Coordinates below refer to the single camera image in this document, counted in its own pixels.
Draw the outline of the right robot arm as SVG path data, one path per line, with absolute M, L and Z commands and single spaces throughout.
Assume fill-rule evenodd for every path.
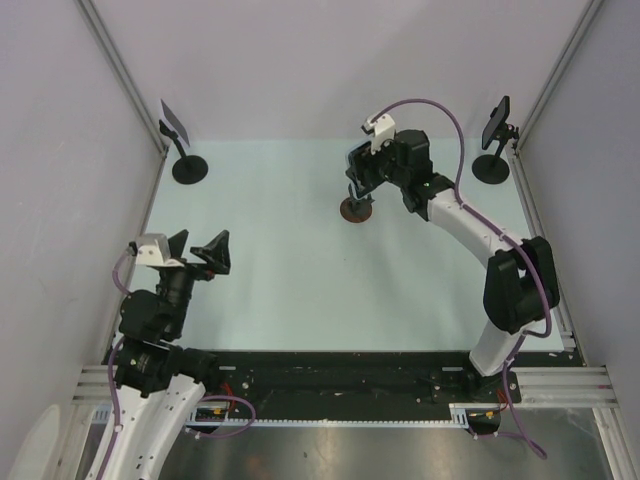
M 430 143 L 420 130 L 403 130 L 376 145 L 366 140 L 346 155 L 349 197 L 342 211 L 361 218 L 372 192 L 396 186 L 406 209 L 441 228 L 464 246 L 486 272 L 483 308 L 487 323 L 461 376 L 463 393 L 484 401 L 497 389 L 528 336 L 550 335 L 559 287 L 549 242 L 541 236 L 512 237 L 465 201 L 452 180 L 435 171 Z

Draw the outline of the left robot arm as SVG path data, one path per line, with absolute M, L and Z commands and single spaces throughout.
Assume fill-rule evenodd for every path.
M 118 267 L 112 279 L 123 293 L 119 340 L 107 361 L 111 412 L 89 479 L 156 479 L 196 403 L 221 387 L 214 354 L 176 345 L 182 335 L 196 282 L 231 270 L 228 231 L 184 258 L 188 231 L 171 237 L 144 234 L 125 248 L 134 260 L 159 275 L 154 290 L 128 290 Z

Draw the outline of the rusty round phone stand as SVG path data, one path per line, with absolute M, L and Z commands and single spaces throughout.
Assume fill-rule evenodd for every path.
M 358 224 L 367 221 L 373 213 L 373 198 L 368 195 L 363 199 L 347 197 L 339 207 L 340 214 L 344 220 Z

